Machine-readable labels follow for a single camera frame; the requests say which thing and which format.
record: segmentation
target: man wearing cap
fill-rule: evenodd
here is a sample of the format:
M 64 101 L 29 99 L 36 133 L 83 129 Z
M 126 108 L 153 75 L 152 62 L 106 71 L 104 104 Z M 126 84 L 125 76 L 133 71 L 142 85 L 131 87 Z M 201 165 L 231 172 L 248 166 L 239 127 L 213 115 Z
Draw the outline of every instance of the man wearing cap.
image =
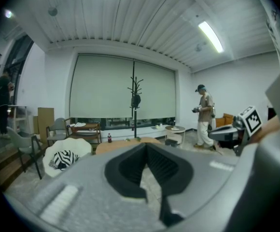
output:
M 200 106 L 193 109 L 194 113 L 199 113 L 197 127 L 198 142 L 194 147 L 204 148 L 205 143 L 209 146 L 209 149 L 215 150 L 214 141 L 208 137 L 208 126 L 213 111 L 213 99 L 203 84 L 198 85 L 196 92 L 201 95 L 201 98 Z

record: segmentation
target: black coat rack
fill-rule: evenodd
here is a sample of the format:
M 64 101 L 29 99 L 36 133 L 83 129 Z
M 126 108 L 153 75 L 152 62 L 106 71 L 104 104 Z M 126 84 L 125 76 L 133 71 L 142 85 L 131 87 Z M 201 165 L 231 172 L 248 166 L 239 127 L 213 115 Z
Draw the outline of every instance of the black coat rack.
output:
M 142 82 L 143 79 L 138 81 L 138 82 L 137 82 L 137 77 L 135 77 L 135 78 L 131 77 L 131 79 L 132 79 L 132 84 L 133 85 L 132 85 L 132 88 L 128 87 L 128 89 L 130 89 L 131 93 L 132 93 L 131 107 L 130 108 L 132 110 L 134 109 L 135 138 L 136 138 L 137 137 L 137 109 L 140 108 L 139 107 L 139 103 L 141 101 L 140 94 L 142 94 L 142 93 L 139 93 L 139 91 L 142 89 L 142 88 L 139 89 L 139 87 L 140 87 L 139 83 Z

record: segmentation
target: black and white striped cushion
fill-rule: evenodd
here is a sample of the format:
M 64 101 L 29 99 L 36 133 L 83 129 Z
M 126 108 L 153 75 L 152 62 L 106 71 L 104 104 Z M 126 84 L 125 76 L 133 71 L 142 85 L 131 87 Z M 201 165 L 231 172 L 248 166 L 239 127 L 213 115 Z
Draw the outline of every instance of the black and white striped cushion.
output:
M 65 170 L 67 167 L 75 163 L 79 156 L 70 150 L 59 151 L 54 154 L 53 162 L 60 170 Z

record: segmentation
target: baseball cap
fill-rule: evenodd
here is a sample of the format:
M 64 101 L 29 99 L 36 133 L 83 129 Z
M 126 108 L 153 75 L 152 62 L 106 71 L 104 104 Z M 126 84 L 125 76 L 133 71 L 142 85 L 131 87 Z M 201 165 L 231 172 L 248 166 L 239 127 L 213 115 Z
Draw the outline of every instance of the baseball cap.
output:
M 195 92 L 199 92 L 200 89 L 204 88 L 205 86 L 203 84 L 198 85 L 198 88 L 195 90 Z

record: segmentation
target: stairs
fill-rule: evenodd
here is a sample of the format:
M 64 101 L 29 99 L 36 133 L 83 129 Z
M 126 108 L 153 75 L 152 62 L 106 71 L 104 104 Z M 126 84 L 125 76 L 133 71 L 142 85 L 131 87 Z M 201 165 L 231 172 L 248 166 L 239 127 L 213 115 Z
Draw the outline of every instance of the stairs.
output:
M 35 159 L 37 160 L 47 149 L 42 145 L 42 151 L 36 150 Z M 22 161 L 25 169 L 33 163 L 28 154 L 22 154 Z M 12 182 L 23 172 L 18 150 L 13 148 L 0 154 L 0 187 L 5 191 Z

